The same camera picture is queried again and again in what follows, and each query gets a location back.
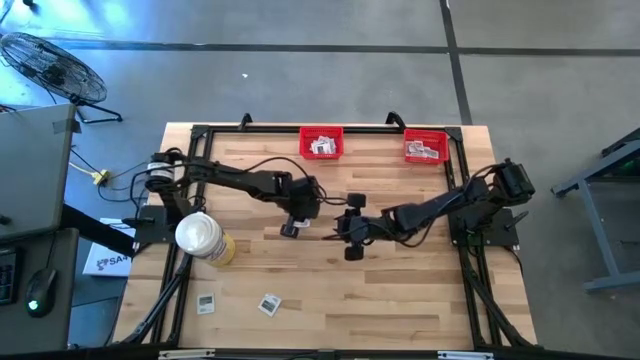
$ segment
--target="gray metal frame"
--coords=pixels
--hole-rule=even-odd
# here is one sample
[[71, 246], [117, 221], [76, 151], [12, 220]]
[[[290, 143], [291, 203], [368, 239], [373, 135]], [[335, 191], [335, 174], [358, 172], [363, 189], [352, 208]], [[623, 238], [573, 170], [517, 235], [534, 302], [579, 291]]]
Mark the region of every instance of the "gray metal frame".
[[640, 271], [620, 273], [618, 265], [611, 251], [611, 246], [607, 239], [607, 234], [602, 226], [602, 218], [598, 214], [598, 209], [591, 196], [589, 190], [590, 182], [596, 181], [602, 175], [609, 173], [611, 170], [626, 164], [640, 156], [640, 140], [629, 141], [623, 146], [610, 152], [607, 156], [600, 159], [592, 167], [582, 171], [570, 180], [554, 186], [551, 192], [558, 198], [564, 197], [571, 190], [579, 190], [584, 206], [587, 210], [587, 216], [591, 221], [593, 232], [596, 235], [598, 246], [602, 252], [604, 263], [609, 271], [609, 276], [594, 279], [585, 282], [583, 287], [586, 291], [611, 289], [621, 286], [640, 284]]

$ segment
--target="electric fan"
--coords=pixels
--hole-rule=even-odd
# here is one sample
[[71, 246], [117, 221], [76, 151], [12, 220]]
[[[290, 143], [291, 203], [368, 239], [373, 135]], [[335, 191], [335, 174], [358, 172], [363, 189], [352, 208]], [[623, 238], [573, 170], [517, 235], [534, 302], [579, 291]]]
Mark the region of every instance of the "electric fan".
[[89, 106], [116, 116], [87, 120], [78, 110], [83, 123], [122, 121], [119, 113], [95, 105], [107, 98], [100, 76], [61, 48], [33, 35], [14, 32], [0, 38], [0, 53], [11, 67], [47, 91], [76, 106]]

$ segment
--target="red bin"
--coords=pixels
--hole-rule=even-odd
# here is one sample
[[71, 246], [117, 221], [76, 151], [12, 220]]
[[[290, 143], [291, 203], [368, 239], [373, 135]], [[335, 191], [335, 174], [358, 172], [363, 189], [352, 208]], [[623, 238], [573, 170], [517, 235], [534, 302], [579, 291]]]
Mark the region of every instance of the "red bin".
[[[332, 138], [336, 143], [335, 154], [314, 154], [311, 143], [320, 136]], [[344, 130], [339, 126], [301, 126], [300, 155], [305, 159], [338, 159], [344, 153]]]
[[[425, 164], [442, 164], [449, 160], [449, 141], [444, 131], [415, 130], [406, 129], [404, 131], [404, 147], [405, 160], [407, 162], [419, 162]], [[422, 141], [424, 146], [428, 146], [431, 150], [438, 152], [438, 158], [411, 156], [407, 155], [407, 143], [411, 141]]]

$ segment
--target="concrete floor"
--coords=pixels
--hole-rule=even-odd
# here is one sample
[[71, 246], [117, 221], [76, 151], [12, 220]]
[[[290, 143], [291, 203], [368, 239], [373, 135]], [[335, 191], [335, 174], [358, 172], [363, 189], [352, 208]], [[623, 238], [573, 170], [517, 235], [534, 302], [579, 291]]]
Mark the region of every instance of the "concrete floor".
[[[33, 15], [16, 1], [0, 32], [148, 42], [447, 45], [438, 0], [38, 3]], [[449, 4], [459, 46], [640, 48], [635, 0]], [[115, 172], [155, 151], [167, 121], [239, 121], [250, 112], [256, 121], [380, 123], [394, 110], [408, 123], [461, 123], [447, 54], [72, 52], [104, 78], [109, 95], [103, 105], [125, 116], [121, 124], [84, 126], [74, 143], [90, 162]], [[489, 126], [496, 156], [522, 162], [538, 189], [519, 233], [540, 344], [637, 357], [640, 291], [582, 291], [584, 281], [605, 275], [602, 257], [582, 201], [572, 195], [559, 201], [547, 190], [638, 127], [640, 57], [461, 56], [461, 66], [473, 123]], [[44, 90], [9, 68], [0, 68], [0, 84], [0, 103], [51, 104]], [[103, 146], [111, 151], [98, 151]], [[101, 201], [73, 170], [66, 201], [94, 217], [132, 211], [129, 204]], [[88, 248], [83, 241], [79, 264]], [[109, 332], [123, 281], [84, 277], [81, 269], [70, 342], [97, 346]], [[92, 314], [93, 331], [83, 327], [82, 314]]]

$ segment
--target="wooden table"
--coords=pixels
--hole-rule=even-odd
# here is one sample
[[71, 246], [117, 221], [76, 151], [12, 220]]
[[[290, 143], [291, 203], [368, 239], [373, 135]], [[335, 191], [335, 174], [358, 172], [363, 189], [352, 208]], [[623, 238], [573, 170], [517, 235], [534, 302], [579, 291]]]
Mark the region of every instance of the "wooden table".
[[[167, 124], [161, 149], [176, 146], [186, 152], [193, 125]], [[494, 163], [487, 127], [462, 129], [470, 172]], [[338, 161], [302, 159], [296, 134], [216, 134], [213, 145], [212, 159], [237, 168], [267, 157], [290, 157], [317, 176], [330, 196], [366, 193], [364, 214], [370, 216], [379, 216], [385, 207], [421, 202], [447, 191], [443, 166], [404, 161], [401, 135], [347, 134], [345, 154]], [[284, 161], [263, 168], [300, 175]], [[435, 222], [418, 248], [377, 241], [366, 248], [364, 260], [347, 262], [344, 243], [319, 241], [332, 234], [333, 218], [342, 214], [343, 207], [323, 205], [312, 226], [293, 240], [279, 235], [286, 214], [274, 204], [214, 185], [207, 185], [205, 196], [209, 215], [238, 248], [226, 268], [194, 262], [181, 347], [472, 348], [460, 262], [449, 243], [446, 217]], [[150, 201], [159, 203], [157, 198]], [[128, 335], [157, 298], [166, 252], [167, 246], [153, 245], [135, 258], [114, 339]], [[535, 343], [516, 260], [502, 248], [487, 248], [486, 256], [496, 301], [522, 335]], [[197, 315], [196, 297], [206, 293], [215, 294], [216, 311]], [[265, 293], [283, 299], [273, 318], [258, 310]], [[478, 308], [489, 339], [486, 312]], [[170, 304], [165, 332], [172, 315]]]

